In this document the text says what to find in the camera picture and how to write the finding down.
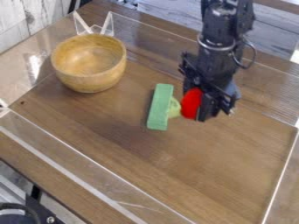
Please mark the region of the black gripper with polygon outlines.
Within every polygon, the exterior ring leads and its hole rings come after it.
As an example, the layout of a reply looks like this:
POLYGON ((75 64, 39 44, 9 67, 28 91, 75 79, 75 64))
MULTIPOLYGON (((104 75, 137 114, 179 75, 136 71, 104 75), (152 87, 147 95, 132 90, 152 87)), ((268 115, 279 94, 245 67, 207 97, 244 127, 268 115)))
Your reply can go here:
POLYGON ((197 109, 197 121, 205 122, 223 111, 231 113, 240 98, 239 88, 233 82, 233 75, 239 65, 231 51, 213 51, 205 47, 199 53, 184 52, 179 71, 183 75, 183 93, 199 88, 203 92, 197 109))

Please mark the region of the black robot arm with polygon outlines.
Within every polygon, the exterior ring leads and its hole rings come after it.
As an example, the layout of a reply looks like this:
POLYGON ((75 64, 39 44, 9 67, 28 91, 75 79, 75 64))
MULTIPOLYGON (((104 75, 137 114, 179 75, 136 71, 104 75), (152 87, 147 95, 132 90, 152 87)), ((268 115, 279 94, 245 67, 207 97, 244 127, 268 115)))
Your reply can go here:
POLYGON ((255 22, 252 0, 200 0, 201 31, 199 51, 181 54, 181 115, 205 122, 219 113, 233 113, 240 99, 233 75, 253 63, 243 62, 243 52, 253 45, 245 35, 255 22))

